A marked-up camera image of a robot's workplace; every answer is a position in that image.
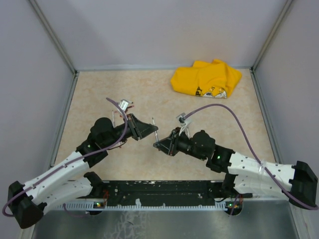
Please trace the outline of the white pen red tip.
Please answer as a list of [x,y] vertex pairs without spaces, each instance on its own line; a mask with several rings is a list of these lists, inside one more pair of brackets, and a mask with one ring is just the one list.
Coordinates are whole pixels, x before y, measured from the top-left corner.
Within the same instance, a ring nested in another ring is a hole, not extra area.
[[112,125],[113,125],[114,128],[116,127],[114,110],[112,110]]

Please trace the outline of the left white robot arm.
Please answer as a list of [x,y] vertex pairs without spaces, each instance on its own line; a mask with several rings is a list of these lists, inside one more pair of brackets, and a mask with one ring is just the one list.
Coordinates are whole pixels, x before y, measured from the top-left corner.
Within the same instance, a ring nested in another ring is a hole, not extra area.
[[108,150],[128,138],[141,140],[158,127],[128,114],[124,123],[113,126],[109,118],[99,118],[75,151],[61,163],[25,183],[15,181],[8,187],[7,205],[21,229],[35,225],[58,205],[79,197],[101,196],[102,180],[88,170],[108,156]]

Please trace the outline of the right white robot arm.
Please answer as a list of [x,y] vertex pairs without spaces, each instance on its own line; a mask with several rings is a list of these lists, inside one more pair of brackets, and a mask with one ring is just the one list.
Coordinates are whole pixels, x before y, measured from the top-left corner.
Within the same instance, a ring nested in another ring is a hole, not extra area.
[[250,158],[215,143],[204,130],[188,137],[177,127],[170,135],[153,144],[169,156],[179,152],[206,162],[206,167],[225,173],[223,193],[228,197],[255,194],[286,199],[306,210],[318,210],[316,204],[318,177],[302,161],[279,164]]

